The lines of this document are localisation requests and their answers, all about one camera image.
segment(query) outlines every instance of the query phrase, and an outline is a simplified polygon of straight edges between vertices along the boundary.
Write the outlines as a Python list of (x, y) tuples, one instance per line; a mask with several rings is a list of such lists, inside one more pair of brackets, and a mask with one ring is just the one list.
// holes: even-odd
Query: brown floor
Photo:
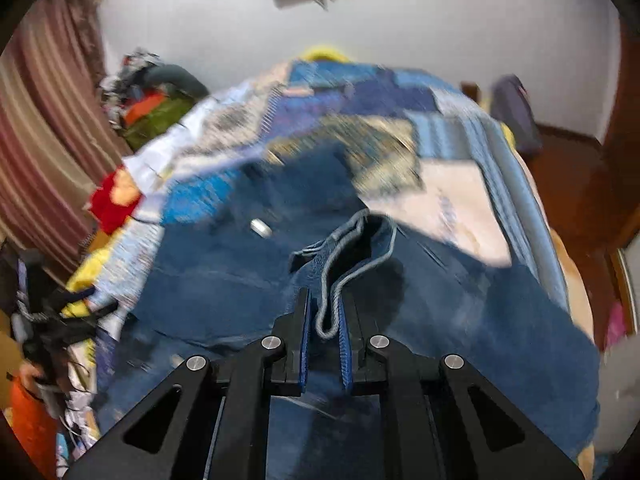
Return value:
[(545, 206), (580, 270), (593, 311), (596, 345), (604, 348), (609, 312), (617, 301), (606, 247), (628, 217), (617, 199), (610, 172), (597, 145), (541, 126), (544, 148), (527, 162)]

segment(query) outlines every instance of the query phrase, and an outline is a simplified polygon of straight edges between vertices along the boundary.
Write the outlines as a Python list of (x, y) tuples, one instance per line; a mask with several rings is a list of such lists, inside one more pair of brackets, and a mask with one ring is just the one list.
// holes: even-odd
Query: light blue striped fabric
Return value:
[(537, 277), (548, 296), (569, 310), (566, 283), (542, 212), (500, 125), (488, 116), (446, 118), (405, 111), (418, 132), (421, 158), (474, 160), (496, 218), (514, 256)]

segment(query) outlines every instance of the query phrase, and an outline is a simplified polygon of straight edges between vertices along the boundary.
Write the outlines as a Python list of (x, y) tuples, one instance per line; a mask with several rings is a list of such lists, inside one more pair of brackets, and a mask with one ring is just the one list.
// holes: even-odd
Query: curtain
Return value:
[(83, 205), (130, 153), (95, 97), (93, 0), (37, 0), (0, 56), (0, 232), (66, 281), (92, 221)]

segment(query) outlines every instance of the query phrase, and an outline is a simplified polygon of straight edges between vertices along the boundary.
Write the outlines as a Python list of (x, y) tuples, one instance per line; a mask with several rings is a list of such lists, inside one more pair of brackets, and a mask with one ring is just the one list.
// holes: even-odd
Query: pink object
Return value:
[(622, 311), (622, 303), (617, 301), (609, 314), (609, 326), (607, 327), (607, 338), (605, 340), (605, 350), (615, 345), (626, 335), (625, 315)]

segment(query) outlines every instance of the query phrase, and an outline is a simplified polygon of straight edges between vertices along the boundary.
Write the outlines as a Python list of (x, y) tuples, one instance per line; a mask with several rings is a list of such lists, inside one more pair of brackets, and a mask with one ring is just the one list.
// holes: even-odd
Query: silver screw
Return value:
[(444, 358), (444, 364), (446, 364), (449, 368), (452, 368), (453, 370), (462, 368), (462, 365), (464, 363), (465, 363), (465, 360), (459, 355), (451, 354)]
[(187, 368), (192, 372), (195, 372), (196, 370), (203, 368), (205, 364), (207, 364), (207, 360), (204, 357), (194, 355), (193, 357), (189, 357), (187, 361)]
[(268, 335), (262, 340), (262, 346), (264, 346), (267, 350), (273, 350), (274, 348), (277, 348), (278, 346), (280, 346), (280, 343), (282, 343), (282, 341), (280, 341), (280, 338), (275, 335)]
[(386, 348), (389, 346), (389, 339), (383, 335), (375, 335), (369, 339), (373, 348)]

